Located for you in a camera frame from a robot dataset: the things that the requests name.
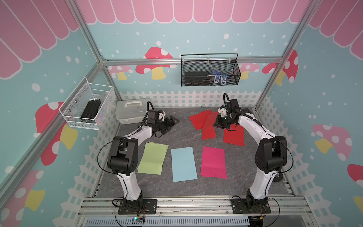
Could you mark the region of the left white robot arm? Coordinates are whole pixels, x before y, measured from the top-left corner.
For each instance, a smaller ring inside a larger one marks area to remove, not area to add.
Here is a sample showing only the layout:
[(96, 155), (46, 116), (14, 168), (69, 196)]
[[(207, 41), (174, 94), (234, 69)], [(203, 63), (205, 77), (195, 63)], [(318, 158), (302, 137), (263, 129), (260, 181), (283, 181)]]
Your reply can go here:
[(138, 147), (152, 136), (161, 136), (168, 133), (173, 126), (180, 122), (172, 115), (167, 117), (162, 110), (155, 110), (150, 101), (147, 102), (147, 110), (137, 129), (124, 136), (116, 136), (112, 140), (107, 167), (111, 174), (118, 177), (122, 189), (123, 198), (117, 205), (120, 214), (147, 212), (150, 207), (143, 200), (142, 190), (136, 178), (138, 166)]

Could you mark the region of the large green paper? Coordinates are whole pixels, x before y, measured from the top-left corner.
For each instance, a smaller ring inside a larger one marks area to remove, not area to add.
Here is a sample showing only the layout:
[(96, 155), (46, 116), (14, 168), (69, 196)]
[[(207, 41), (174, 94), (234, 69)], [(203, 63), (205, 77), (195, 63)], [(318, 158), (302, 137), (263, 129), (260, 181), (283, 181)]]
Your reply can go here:
[(168, 145), (148, 142), (138, 166), (138, 173), (161, 175)]

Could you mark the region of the blue paper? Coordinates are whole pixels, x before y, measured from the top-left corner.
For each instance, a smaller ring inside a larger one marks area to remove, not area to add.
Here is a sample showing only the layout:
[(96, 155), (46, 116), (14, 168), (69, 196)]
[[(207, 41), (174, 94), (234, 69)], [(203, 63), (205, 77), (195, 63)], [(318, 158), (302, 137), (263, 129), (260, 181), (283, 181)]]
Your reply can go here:
[(173, 181), (182, 182), (198, 178), (192, 147), (171, 150)]

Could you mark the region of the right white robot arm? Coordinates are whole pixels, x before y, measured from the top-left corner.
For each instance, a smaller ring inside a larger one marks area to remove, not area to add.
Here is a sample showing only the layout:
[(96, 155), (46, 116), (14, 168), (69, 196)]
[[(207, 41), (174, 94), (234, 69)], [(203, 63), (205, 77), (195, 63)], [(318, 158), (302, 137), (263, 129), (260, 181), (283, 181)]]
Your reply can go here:
[(257, 172), (245, 198), (233, 196), (231, 204), (234, 214), (271, 213), (268, 191), (276, 176), (282, 175), (282, 167), (287, 164), (287, 145), (284, 136), (270, 132), (247, 108), (239, 106), (236, 99), (223, 94), (223, 105), (218, 109), (215, 128), (232, 130), (232, 126), (243, 127), (256, 141), (258, 148), (254, 161)]

